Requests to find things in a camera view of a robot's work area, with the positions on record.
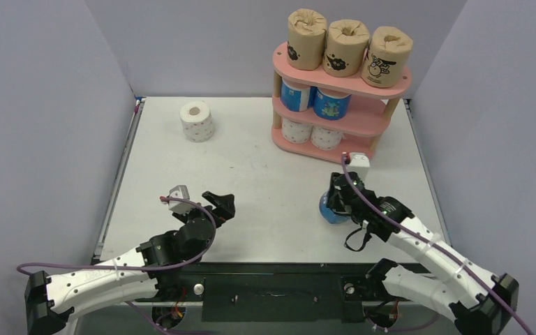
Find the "blue roll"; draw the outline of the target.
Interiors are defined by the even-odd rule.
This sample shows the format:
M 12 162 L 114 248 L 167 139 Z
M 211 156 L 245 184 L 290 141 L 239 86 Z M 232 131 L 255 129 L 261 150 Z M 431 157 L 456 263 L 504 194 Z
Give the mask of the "blue roll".
M 303 112 L 313 107 L 316 87 L 282 79 L 282 104 L 292 112 Z
M 319 202 L 319 211 L 321 216 L 331 225 L 340 225 L 342 223 L 346 223 L 350 220 L 347 216 L 342 216 L 334 213 L 330 208 L 327 207 L 327 194 L 328 192 L 324 192 L 320 198 Z
M 323 119 L 342 119 L 348 111 L 351 98 L 351 94 L 318 87 L 313 101 L 313 111 Z

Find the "white floral roll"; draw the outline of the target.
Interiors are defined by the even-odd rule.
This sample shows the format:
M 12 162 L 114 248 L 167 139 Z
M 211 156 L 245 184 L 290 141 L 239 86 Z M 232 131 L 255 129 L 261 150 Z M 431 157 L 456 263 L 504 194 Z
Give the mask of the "white floral roll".
M 343 136 L 344 134 L 340 131 L 314 126 L 310 140 L 315 147 L 329 151 L 339 146 Z
M 289 119 L 282 119 L 282 136 L 293 144 L 303 144 L 310 140 L 313 126 Z
M 184 135 L 191 142 L 205 142 L 215 133 L 209 106 L 203 101 L 183 105 L 179 112 Z

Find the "brown paper roll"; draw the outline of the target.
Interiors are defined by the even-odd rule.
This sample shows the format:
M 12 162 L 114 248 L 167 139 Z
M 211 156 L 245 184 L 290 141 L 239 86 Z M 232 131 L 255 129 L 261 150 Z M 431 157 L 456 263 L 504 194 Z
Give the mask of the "brown paper roll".
M 329 25 L 322 67 L 333 77 L 350 77 L 362 66 L 371 35 L 359 20 L 338 20 Z

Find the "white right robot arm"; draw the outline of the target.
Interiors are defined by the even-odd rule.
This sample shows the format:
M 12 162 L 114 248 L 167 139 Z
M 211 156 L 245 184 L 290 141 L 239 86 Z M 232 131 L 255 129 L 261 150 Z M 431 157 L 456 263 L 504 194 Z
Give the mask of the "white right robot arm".
M 432 274 L 416 274 L 383 258 L 366 275 L 371 296 L 417 302 L 451 320 L 461 334 L 499 334 L 511 320 L 519 296 L 517 280 L 455 252 L 407 206 L 366 189 L 357 173 L 331 174 L 325 206 L 356 223 L 365 232 L 364 241 L 376 236 Z

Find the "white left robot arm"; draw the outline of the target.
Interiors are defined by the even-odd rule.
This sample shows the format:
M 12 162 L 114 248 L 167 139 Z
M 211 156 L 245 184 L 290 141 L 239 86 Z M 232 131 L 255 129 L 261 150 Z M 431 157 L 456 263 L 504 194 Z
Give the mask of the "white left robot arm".
M 179 270 L 199 262 L 217 230 L 235 217 L 233 194 L 206 191 L 203 206 L 178 185 L 160 201 L 182 225 L 151 237 L 125 253 L 89 266 L 64 265 L 64 273 L 28 275 L 24 292 L 28 334 L 56 334 L 83 315 L 123 302 L 159 296 L 174 299 L 180 291 Z

